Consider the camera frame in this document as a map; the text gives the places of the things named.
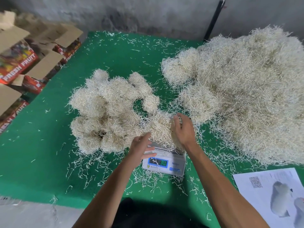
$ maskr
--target qr code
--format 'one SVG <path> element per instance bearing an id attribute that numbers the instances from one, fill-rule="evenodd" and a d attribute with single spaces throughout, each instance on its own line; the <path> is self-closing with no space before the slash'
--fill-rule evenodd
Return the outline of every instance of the qr code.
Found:
<path id="1" fill-rule="evenodd" d="M 263 188 L 259 177 L 250 177 L 249 180 L 250 180 L 253 188 Z"/>

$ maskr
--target digital scale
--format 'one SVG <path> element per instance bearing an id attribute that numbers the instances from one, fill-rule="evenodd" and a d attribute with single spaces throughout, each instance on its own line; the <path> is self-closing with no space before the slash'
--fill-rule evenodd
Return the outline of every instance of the digital scale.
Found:
<path id="1" fill-rule="evenodd" d="M 184 175 L 186 165 L 185 152 L 182 152 L 179 149 L 169 151 L 156 142 L 152 142 L 151 146 L 155 147 L 153 153 L 157 153 L 157 155 L 155 157 L 143 159 L 143 169 L 179 177 Z"/>

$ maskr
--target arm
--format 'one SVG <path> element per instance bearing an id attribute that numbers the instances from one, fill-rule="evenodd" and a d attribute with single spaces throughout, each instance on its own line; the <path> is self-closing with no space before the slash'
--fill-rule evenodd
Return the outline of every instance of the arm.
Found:
<path id="1" fill-rule="evenodd" d="M 82 212 L 72 228 L 110 228 L 113 224 L 119 203 L 133 170 L 144 158 L 154 157 L 156 153 L 144 154 L 154 150 L 147 147 L 151 134 L 135 137 L 130 151 L 118 167 L 111 173 L 97 195 Z"/>
<path id="2" fill-rule="evenodd" d="M 191 120 L 174 116 L 175 132 L 186 149 L 222 228 L 269 228 L 255 208 L 235 189 L 196 143 Z"/>

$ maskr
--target paper sheet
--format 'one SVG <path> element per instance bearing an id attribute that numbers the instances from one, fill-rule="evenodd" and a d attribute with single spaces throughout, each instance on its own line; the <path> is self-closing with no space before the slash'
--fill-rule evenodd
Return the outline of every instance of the paper sheet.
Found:
<path id="1" fill-rule="evenodd" d="M 304 187 L 295 168 L 234 174 L 233 177 L 241 195 L 270 228 L 304 228 Z"/>

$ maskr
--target person's left arm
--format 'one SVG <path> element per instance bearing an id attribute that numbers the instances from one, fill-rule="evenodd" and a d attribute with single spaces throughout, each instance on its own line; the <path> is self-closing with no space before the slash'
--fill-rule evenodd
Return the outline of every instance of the person's left arm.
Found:
<path id="1" fill-rule="evenodd" d="M 118 167 L 111 173 L 97 195 L 82 212 L 72 228 L 110 228 L 113 224 L 119 203 L 133 170 L 142 159 L 154 157 L 156 153 L 144 154 L 154 150 L 148 147 L 151 134 L 135 137 L 130 151 Z"/>

